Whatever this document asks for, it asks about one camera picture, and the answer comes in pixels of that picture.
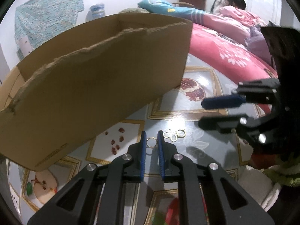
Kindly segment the red floral quilt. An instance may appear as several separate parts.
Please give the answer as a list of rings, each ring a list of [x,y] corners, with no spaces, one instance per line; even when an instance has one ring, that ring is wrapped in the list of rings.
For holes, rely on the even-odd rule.
[[[193,24],[190,54],[218,70],[235,84],[277,78],[277,72],[263,60],[207,27]]]

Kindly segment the teal blue pillow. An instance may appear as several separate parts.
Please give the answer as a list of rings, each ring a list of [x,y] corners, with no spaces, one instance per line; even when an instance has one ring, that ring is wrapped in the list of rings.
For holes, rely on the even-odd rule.
[[[165,0],[142,0],[138,7],[151,13],[168,15],[190,20],[197,24],[203,24],[206,11],[190,7],[175,7]]]

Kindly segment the brown cardboard box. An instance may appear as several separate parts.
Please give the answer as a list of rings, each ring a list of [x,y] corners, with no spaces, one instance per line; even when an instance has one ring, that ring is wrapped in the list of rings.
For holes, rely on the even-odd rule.
[[[50,39],[1,85],[1,154],[44,170],[174,89],[192,28],[178,17],[119,13]]]

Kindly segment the sleeping person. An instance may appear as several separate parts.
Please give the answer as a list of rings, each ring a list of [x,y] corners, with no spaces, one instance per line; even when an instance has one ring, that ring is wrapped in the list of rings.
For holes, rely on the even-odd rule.
[[[214,0],[211,7],[211,13],[217,14],[220,9],[225,6],[233,6],[235,8],[245,10],[246,2],[244,0]]]

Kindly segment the wooden chair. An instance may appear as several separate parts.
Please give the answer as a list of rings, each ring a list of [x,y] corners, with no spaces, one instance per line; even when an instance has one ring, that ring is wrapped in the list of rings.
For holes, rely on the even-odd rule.
[[[186,2],[173,2],[172,3],[175,7],[192,7],[194,8],[195,6],[190,4],[190,3],[186,3]]]

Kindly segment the blue water bottle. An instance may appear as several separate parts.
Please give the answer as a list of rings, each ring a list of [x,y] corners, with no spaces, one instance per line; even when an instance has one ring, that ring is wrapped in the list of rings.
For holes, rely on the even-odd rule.
[[[105,14],[105,5],[104,5],[104,3],[98,3],[98,4],[95,4],[95,5],[92,5],[89,8],[89,11],[87,12],[85,21],[89,22],[89,21],[92,21],[92,20],[95,20],[95,19],[98,19],[98,18],[102,18],[102,17],[105,17],[105,16],[106,16],[106,14]]]

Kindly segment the white cylinder appliance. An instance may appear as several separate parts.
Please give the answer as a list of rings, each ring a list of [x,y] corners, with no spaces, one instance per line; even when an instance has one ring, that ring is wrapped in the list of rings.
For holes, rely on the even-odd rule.
[[[33,51],[33,48],[27,36],[22,37],[17,42],[17,45],[19,46],[20,56],[22,59],[27,57]]]

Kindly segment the teal floral hanging cloth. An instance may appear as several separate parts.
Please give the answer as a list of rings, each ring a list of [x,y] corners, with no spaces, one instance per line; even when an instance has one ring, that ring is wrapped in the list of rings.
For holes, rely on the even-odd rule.
[[[15,10],[15,42],[20,60],[22,38],[28,38],[37,49],[53,37],[76,25],[78,13],[84,10],[83,0],[29,0]]]

